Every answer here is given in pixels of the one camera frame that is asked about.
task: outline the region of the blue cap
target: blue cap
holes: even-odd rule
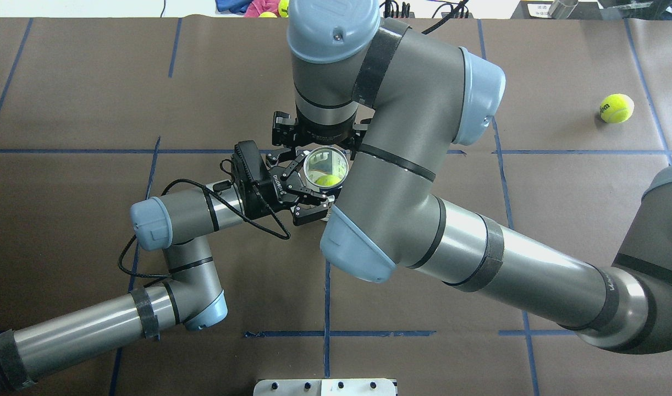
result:
[[[490,63],[459,47],[464,55],[466,85],[461,126],[453,143],[472,145],[490,125],[505,91],[505,73]]]
[[[165,204],[157,196],[130,206],[130,220],[141,248],[152,251],[172,244],[172,223]]]
[[[228,315],[228,307],[226,306],[226,298],[223,296],[223,290],[221,290],[221,294],[207,308],[185,322],[185,328],[189,331],[202,330],[222,321],[226,318],[226,315]]]
[[[355,55],[378,32],[377,0],[291,0],[288,43],[309,63],[334,63]]]
[[[649,186],[648,190],[645,191],[642,195],[642,199],[653,189],[661,187],[662,185],[667,185],[672,183],[672,166],[668,168],[663,168],[662,171],[656,174]]]
[[[331,264],[364,281],[383,283],[396,268],[394,261],[336,206],[331,208],[319,248]]]

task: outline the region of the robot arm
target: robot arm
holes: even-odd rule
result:
[[[480,137],[504,74],[464,48],[379,21],[377,8],[290,5],[298,132],[338,143],[349,138],[354,103],[376,110],[323,234],[326,258],[377,283],[396,266],[421,271],[555,321],[599,348],[672,349],[672,168],[646,194],[611,268],[440,200],[429,191],[449,144]]]

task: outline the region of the tennis ball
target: tennis ball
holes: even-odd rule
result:
[[[321,176],[320,178],[316,179],[314,184],[320,185],[322,187],[332,187],[335,185],[338,185],[338,183],[341,183],[341,178],[338,176],[334,175],[324,175]]]
[[[283,18],[290,17],[290,0],[280,0],[280,3],[278,3],[278,13]]]
[[[624,93],[613,93],[600,103],[600,118],[606,123],[623,123],[634,111],[634,101]]]

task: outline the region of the white label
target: white label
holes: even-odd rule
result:
[[[527,4],[529,15],[534,18],[549,18],[550,4]]]

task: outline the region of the blue cloth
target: blue cloth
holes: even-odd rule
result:
[[[219,12],[245,13],[252,0],[216,0],[216,9]]]

